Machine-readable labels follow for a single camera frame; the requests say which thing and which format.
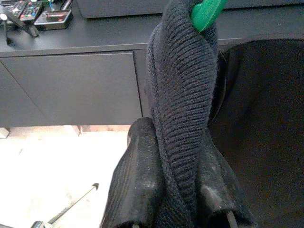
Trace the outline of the dark knitted sweater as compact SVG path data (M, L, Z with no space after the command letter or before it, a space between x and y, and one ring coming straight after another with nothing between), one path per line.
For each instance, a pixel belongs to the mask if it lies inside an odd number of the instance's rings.
M171 0L147 49L147 94L166 192L155 228L195 228L197 154L217 77L217 29L198 32L190 12L199 0Z

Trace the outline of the small black digital clock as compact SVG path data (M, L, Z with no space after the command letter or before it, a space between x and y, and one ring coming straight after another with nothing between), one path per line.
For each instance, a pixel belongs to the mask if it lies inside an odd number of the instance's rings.
M44 11L34 25L40 30L66 29L73 18L72 10Z

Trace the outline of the green plastic hanger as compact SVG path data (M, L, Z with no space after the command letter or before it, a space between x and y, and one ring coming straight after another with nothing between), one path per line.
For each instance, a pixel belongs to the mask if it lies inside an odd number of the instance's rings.
M227 0L203 0L191 11L190 19L193 27L199 33L208 29L224 9Z

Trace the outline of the black remote control holder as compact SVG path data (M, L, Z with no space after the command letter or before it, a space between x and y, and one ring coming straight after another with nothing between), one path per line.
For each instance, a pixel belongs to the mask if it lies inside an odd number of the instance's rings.
M38 29L34 26L35 20L43 9L42 1L19 0L10 5L0 5L0 20L3 24L6 44L12 40L8 37L10 24L25 31L31 37L38 37Z

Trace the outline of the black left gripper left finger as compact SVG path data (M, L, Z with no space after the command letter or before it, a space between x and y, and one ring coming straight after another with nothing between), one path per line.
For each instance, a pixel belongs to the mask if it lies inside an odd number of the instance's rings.
M151 118L137 119L111 179L101 228L154 228L164 176Z

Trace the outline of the silver metal clothes rack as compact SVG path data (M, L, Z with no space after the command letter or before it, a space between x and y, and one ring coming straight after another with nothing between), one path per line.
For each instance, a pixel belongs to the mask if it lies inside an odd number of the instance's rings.
M67 207L63 208L57 215L51 218L48 222L37 220L30 228L54 228L54 224L60 220L69 210L71 210L78 202L84 199L89 193L94 190L98 190L99 183L94 183L91 188L80 198L72 201Z

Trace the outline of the black TV cabinet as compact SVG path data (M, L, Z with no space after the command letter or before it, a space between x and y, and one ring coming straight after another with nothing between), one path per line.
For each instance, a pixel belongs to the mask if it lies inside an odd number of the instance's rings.
M129 125L152 118L147 49L162 15L88 21L75 13L67 29L36 38L14 32L9 45L1 33L0 127ZM218 59L208 126L225 97L221 51L256 40L304 40L304 4L225 10L213 25Z

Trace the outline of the black soundbar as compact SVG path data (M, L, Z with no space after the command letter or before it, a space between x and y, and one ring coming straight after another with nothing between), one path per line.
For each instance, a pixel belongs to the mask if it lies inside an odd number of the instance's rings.
M170 0L74 0L86 19L161 14ZM227 0L224 9L304 4L304 0Z

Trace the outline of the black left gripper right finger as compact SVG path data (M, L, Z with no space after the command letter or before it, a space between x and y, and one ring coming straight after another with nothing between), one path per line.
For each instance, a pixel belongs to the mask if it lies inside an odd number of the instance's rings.
M238 179L209 132L202 136L196 177L199 228L256 228Z

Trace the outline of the black t-shirt small white print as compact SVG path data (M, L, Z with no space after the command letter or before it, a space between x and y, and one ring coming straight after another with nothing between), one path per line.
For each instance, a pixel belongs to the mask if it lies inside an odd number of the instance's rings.
M304 40L219 55L225 97L209 128L260 228L304 228Z

